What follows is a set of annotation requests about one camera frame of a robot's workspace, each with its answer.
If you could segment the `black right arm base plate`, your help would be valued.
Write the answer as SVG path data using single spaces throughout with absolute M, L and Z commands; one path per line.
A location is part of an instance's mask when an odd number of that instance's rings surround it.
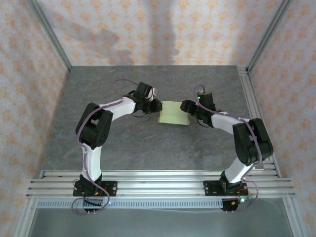
M 224 181 L 204 181 L 204 192 L 206 196 L 247 196 L 249 194 L 247 185 L 243 182 L 227 183 Z

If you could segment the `grey metal panel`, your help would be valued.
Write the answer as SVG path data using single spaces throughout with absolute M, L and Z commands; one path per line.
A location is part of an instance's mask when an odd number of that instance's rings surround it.
M 77 216 L 67 209 L 39 209 L 28 237 L 293 237 L 281 214 L 249 211 L 107 209 Z

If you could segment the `green paper box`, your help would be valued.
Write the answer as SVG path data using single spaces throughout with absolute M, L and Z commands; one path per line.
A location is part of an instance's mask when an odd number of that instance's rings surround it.
M 158 123 L 189 125 L 188 114 L 180 109 L 181 102 L 162 101 Z

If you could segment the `wide aluminium mounting rail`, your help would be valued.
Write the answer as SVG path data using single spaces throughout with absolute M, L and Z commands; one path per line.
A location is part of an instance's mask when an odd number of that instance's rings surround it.
M 287 179 L 248 181 L 250 195 L 260 198 L 295 197 L 292 182 Z M 30 183 L 28 196 L 38 198 L 71 197 L 73 181 L 40 179 Z M 195 198 L 206 197 L 203 182 L 194 181 L 118 181 L 118 198 Z

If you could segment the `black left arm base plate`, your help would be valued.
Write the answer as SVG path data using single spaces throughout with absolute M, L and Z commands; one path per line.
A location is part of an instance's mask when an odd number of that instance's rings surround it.
M 101 181 L 98 185 L 108 192 L 109 196 L 115 197 L 117 195 L 116 181 Z M 73 182 L 73 196 L 75 197 L 105 197 L 106 193 L 99 187 L 96 187 L 91 182 L 84 183 L 80 180 Z

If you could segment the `slim aluminium extrusion rail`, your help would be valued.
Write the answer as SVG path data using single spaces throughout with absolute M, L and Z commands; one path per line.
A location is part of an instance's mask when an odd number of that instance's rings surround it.
M 103 171 L 103 176 L 219 176 L 221 171 L 207 170 L 161 170 L 161 171 Z M 43 177 L 70 177 L 79 176 L 80 171 L 44 171 Z M 273 169 L 252 170 L 250 176 L 277 177 L 277 172 Z

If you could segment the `aluminium frame post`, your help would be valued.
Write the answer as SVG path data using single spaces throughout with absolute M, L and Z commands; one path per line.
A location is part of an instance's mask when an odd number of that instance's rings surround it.
M 283 203 L 293 237 L 310 237 L 297 199 L 294 197 L 284 197 Z
M 267 30 L 265 31 L 258 47 L 256 48 L 248 66 L 245 68 L 247 74 L 251 74 L 254 71 L 255 66 L 259 62 L 262 54 L 264 53 L 266 47 L 268 46 L 270 40 L 274 36 L 279 24 L 282 22 L 284 16 L 286 15 L 288 9 L 290 8 L 293 0 L 282 0 L 279 8 L 277 9 L 274 17 L 272 18 Z
M 37 198 L 28 198 L 22 208 L 13 237 L 28 237 L 35 211 L 38 205 Z
M 36 18 L 38 19 L 41 27 L 45 31 L 47 37 L 49 38 L 50 42 L 52 43 L 52 46 L 54 47 L 55 51 L 57 52 L 59 58 L 61 59 L 63 65 L 66 67 L 68 73 L 72 70 L 72 64 L 64 51 L 59 39 L 57 38 L 57 35 L 55 34 L 51 24 L 49 23 L 49 20 L 47 16 L 45 15 L 42 7 L 40 6 L 40 3 L 38 0 L 26 0 L 29 7 L 35 14 Z

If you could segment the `aluminium side rail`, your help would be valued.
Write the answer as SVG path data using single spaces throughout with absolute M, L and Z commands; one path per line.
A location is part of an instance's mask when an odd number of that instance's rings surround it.
M 241 81 L 241 85 L 243 88 L 243 92 L 246 98 L 247 107 L 250 113 L 251 118 L 261 118 L 264 121 L 259 103 L 254 91 L 254 87 L 251 82 L 251 78 L 246 70 L 246 68 L 238 67 L 238 74 Z M 276 161 L 275 154 L 268 157 L 263 164 L 264 169 L 272 169 L 275 171 L 276 176 L 281 178 L 281 174 L 279 171 L 278 163 Z

